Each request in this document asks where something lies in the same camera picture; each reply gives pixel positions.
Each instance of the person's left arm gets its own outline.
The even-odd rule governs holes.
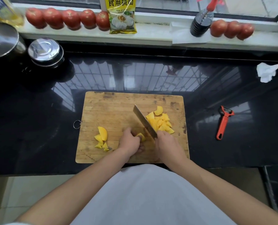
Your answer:
[[[130,156],[144,149],[139,137],[127,128],[118,149],[76,174],[34,204],[16,222],[31,225],[69,225],[102,186],[112,178]]]

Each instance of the oil bottle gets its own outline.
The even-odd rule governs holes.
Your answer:
[[[217,3],[218,0],[211,0],[208,6],[196,15],[190,28],[190,32],[193,36],[201,37],[210,28]]]
[[[0,0],[0,21],[15,27],[24,25],[24,17],[9,0]]]

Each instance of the countertop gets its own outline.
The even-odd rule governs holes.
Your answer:
[[[269,83],[256,72],[262,60],[278,64],[275,56],[160,48],[126,54],[121,46],[90,53],[93,46],[80,46],[75,52],[63,44],[66,61],[56,70],[28,58],[0,65],[0,175],[74,174],[87,167],[75,162],[79,130],[73,128],[87,91],[183,96],[190,159],[201,167],[278,164],[278,71]],[[218,141],[221,105],[235,115]]]

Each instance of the cutting board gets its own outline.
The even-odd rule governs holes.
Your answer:
[[[80,135],[77,144],[77,163],[94,163],[103,158],[107,153],[117,149],[118,141],[125,128],[131,127],[135,132],[143,133],[145,151],[133,155],[129,163],[161,163],[155,153],[155,142],[147,130],[133,113],[134,105],[137,105],[144,116],[155,111],[157,106],[163,107],[163,113],[167,113],[170,123],[175,131],[175,136],[189,158],[186,118],[184,100],[182,96],[131,94],[116,92],[89,91],[85,95]],[[102,126],[108,132],[107,145],[112,148],[105,152],[95,148],[98,143],[94,136],[99,134],[97,127]]]

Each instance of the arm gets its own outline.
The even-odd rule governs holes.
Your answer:
[[[130,156],[143,149],[140,138],[134,137],[130,128],[127,128],[119,140],[118,149],[51,191],[21,215],[17,222],[69,225]]]
[[[158,131],[156,151],[163,163],[185,178],[238,225],[278,224],[278,213],[254,197],[202,169],[186,157],[176,138]]]

